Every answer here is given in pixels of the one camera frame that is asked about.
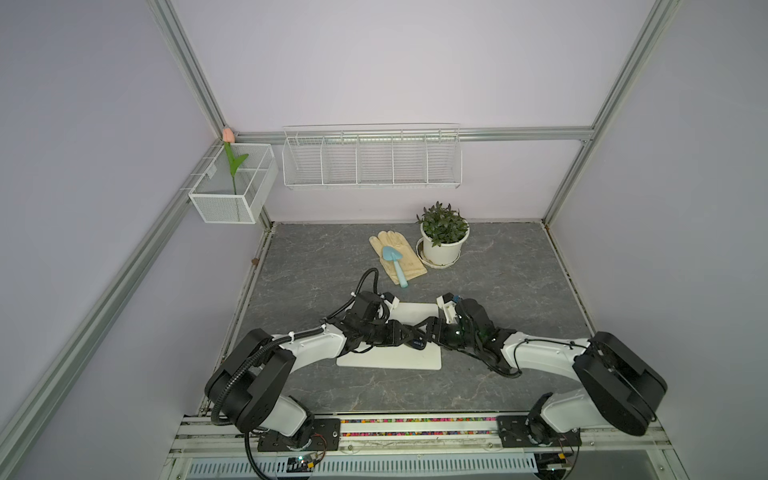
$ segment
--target beige leather glove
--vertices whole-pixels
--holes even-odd
[[[408,241],[402,235],[402,233],[393,232],[391,230],[389,232],[381,231],[377,237],[370,237],[368,241],[371,243],[371,247],[373,247],[373,249],[379,255],[379,262],[381,262],[382,266],[384,267],[384,271],[387,275],[389,275],[389,278],[395,285],[400,284],[400,282],[397,280],[395,264],[394,262],[388,262],[382,258],[382,249],[387,245],[402,254],[402,259],[398,260],[398,262],[400,263],[402,272],[406,275],[406,280],[410,280],[412,278],[416,278],[419,275],[424,275],[427,273],[426,267],[424,267],[422,261],[419,260],[419,257],[416,256],[416,253],[408,244]]]

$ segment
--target metal base plate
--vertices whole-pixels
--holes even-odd
[[[313,430],[316,434],[323,436],[323,439],[327,442],[327,447],[323,444],[323,439],[320,437],[312,437],[310,446],[306,447],[307,451],[322,452],[323,449],[328,452],[339,449],[339,437],[341,434],[341,421],[338,419],[314,419],[312,422]],[[259,439],[259,452],[291,452],[285,443],[286,436],[281,435],[273,430],[268,431]]]
[[[515,447],[538,447],[548,445],[536,445],[528,437],[528,427],[525,425],[526,415],[499,415],[496,417],[498,423],[498,436],[502,439],[502,447],[513,449]],[[563,446],[576,447],[581,445],[581,434],[578,432],[566,432],[558,434],[558,438],[553,441],[558,445],[558,441]]]

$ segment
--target white flower pot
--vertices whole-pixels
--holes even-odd
[[[462,252],[462,243],[469,238],[469,228],[467,227],[467,234],[458,242],[440,243],[437,246],[433,246],[432,239],[424,233],[424,226],[419,225],[419,229],[422,231],[422,237],[424,237],[424,257],[426,257],[429,262],[439,266],[451,265],[454,263],[458,259],[458,255]]]

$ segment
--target white wire shelf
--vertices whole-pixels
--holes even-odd
[[[292,189],[458,187],[458,126],[289,133],[283,179]]]
[[[272,145],[231,144],[235,156],[248,158],[235,173],[234,193],[230,165],[224,147],[219,147],[205,173],[189,193],[205,223],[256,223],[261,207],[277,178],[277,163]]]

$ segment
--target gray marble floor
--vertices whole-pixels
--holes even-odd
[[[412,245],[419,238],[415,224],[278,224],[240,336],[253,328],[287,333],[317,326],[349,298],[366,269],[381,267],[368,243],[380,230],[399,231]],[[538,336],[589,336],[537,223],[474,223],[456,265],[428,270],[407,289],[382,272],[379,291],[406,302],[432,302],[452,292],[479,301],[497,326]],[[506,379],[479,361],[443,351],[439,371],[342,368],[323,360],[292,373],[283,393],[315,413],[514,411],[529,410],[543,393],[576,386],[534,370]]]

